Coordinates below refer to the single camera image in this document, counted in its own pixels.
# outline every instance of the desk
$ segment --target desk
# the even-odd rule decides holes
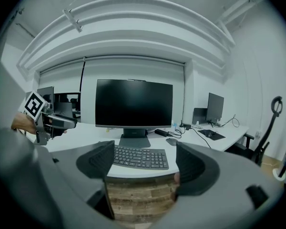
[[[204,139],[207,140],[212,149],[218,151],[225,151],[234,143],[236,143],[247,131],[248,127],[239,126],[234,127],[228,123],[221,128],[212,128],[210,125],[203,125],[204,129],[210,129],[218,131],[219,134],[225,136],[225,138],[213,141],[210,138],[205,137],[199,133]],[[79,148],[82,146],[91,145],[99,141],[114,140],[115,144],[119,144],[123,129],[112,129],[106,132],[106,128],[95,127],[95,125],[78,123],[75,129],[70,129],[66,134],[58,136],[54,139],[50,139],[45,146],[49,152],[62,151],[66,149]],[[31,140],[35,140],[35,135],[27,134],[27,137]],[[169,165],[168,170],[140,170],[132,169],[128,167],[121,167],[113,165],[108,173],[109,177],[118,178],[144,178],[144,177],[158,177],[173,174],[179,171],[176,164],[176,147],[171,146],[166,142],[167,137],[160,136],[155,133],[148,135],[150,148],[164,149],[167,156]],[[198,137],[194,130],[186,131],[181,139],[178,141],[185,143],[192,143],[209,148],[205,141]]]

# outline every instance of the black keyboard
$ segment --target black keyboard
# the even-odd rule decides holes
[[[164,149],[131,148],[114,145],[113,164],[136,169],[168,170]]]

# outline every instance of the person's arm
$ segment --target person's arm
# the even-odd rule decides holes
[[[36,134],[36,126],[34,124],[34,120],[27,114],[23,114],[21,112],[18,112],[14,117],[11,128],[24,130],[31,134]]]

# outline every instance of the computer mouse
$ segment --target computer mouse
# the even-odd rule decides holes
[[[206,135],[206,137],[208,137],[208,138],[211,138],[213,135],[212,135],[212,133],[208,133],[207,135]]]
[[[176,143],[177,143],[177,139],[174,139],[174,138],[168,138],[166,140],[171,146],[176,146]]]

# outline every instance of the wooden floor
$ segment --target wooden floor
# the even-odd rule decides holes
[[[272,169],[280,161],[264,156],[262,171],[274,179]],[[176,189],[173,175],[157,178],[107,178],[107,188],[115,220],[127,228],[146,229],[173,205]]]

